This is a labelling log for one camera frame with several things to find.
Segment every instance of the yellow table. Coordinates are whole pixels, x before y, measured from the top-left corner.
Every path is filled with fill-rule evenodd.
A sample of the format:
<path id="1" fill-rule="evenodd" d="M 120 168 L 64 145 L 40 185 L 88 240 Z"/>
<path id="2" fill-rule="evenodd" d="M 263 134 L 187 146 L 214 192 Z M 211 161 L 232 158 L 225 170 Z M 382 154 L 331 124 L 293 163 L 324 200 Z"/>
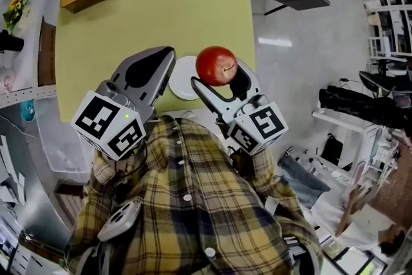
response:
<path id="1" fill-rule="evenodd" d="M 60 8 L 55 63 L 61 119 L 71 121 L 86 92 L 126 57 L 172 46 L 179 58 L 212 45 L 255 69 L 250 0 L 106 0 L 77 14 Z M 220 92 L 230 95 L 227 86 Z M 156 103 L 158 112 L 202 107 L 200 99 L 181 100 L 169 87 Z"/>

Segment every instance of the shirt button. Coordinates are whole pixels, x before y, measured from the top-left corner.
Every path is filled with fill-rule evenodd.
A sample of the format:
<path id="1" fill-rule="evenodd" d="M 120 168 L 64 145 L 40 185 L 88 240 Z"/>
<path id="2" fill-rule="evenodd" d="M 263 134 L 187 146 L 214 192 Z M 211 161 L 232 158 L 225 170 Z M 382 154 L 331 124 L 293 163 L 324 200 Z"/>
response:
<path id="1" fill-rule="evenodd" d="M 212 247 L 207 247 L 205 249 L 205 254 L 208 258 L 213 258 L 216 255 L 216 251 Z"/>

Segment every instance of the plaid shirt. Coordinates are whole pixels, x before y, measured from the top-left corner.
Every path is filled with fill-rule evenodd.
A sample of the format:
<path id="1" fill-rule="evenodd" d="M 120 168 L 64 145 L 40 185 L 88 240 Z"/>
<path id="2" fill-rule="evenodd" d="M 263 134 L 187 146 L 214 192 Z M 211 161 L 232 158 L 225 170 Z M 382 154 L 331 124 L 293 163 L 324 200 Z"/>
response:
<path id="1" fill-rule="evenodd" d="M 283 236 L 295 236 L 322 263 L 319 241 L 297 197 L 274 176 L 269 151 L 236 170 L 219 139 L 186 119 L 162 117 L 145 148 L 117 162 L 129 178 L 119 184 L 113 161 L 97 154 L 82 208 L 68 245 L 75 272 L 81 254 L 98 243 L 115 195 L 138 197 L 143 206 L 127 239 L 114 239 L 114 274 L 290 274 L 292 259 Z M 254 175 L 242 178 L 253 167 Z M 288 217 L 272 216 L 262 201 L 272 196 Z M 205 249 L 216 251 L 208 257 Z"/>

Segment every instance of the apple stem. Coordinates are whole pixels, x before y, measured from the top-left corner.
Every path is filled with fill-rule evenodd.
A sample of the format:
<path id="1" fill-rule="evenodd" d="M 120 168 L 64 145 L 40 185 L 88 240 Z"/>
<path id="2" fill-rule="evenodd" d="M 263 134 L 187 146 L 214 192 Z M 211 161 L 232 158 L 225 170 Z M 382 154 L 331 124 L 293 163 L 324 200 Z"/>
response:
<path id="1" fill-rule="evenodd" d="M 223 69 L 223 71 L 228 71 L 234 67 L 234 64 L 229 69 Z"/>

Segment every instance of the white plate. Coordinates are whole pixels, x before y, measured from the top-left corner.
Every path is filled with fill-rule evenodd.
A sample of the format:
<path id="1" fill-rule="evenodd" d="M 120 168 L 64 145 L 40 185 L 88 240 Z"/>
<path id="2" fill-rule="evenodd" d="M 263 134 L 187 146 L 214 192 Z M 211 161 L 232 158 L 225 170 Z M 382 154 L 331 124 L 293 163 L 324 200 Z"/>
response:
<path id="1" fill-rule="evenodd" d="M 185 56 L 176 61 L 172 75 L 169 79 L 169 86 L 172 92 L 183 100 L 196 100 L 198 95 L 191 85 L 191 78 L 199 78 L 196 72 L 196 57 Z"/>

